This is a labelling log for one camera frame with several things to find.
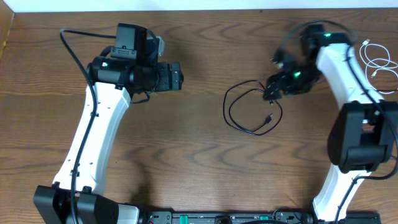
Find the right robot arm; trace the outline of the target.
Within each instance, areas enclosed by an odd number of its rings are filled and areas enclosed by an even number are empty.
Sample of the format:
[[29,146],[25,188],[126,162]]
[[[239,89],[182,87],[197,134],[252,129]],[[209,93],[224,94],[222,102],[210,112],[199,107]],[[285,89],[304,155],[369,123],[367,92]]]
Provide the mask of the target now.
[[341,26],[328,32],[323,21],[294,29],[304,56],[298,62],[280,44],[273,61],[279,72],[268,78],[264,99],[308,93],[325,77],[339,113],[327,140],[331,165],[320,193],[312,202],[314,223],[346,222],[346,210],[360,184],[397,148],[397,103],[386,101],[366,82],[354,52],[356,36]]

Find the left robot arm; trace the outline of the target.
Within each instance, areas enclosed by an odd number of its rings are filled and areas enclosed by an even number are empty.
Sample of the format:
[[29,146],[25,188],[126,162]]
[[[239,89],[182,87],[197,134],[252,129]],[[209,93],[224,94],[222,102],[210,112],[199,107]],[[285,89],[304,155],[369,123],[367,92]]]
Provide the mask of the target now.
[[120,23],[115,43],[87,66],[85,105],[72,145],[52,185],[34,205],[45,223],[147,223],[141,208],[104,196],[106,169],[120,122],[134,95],[178,91],[178,63],[160,62],[164,41],[145,27]]

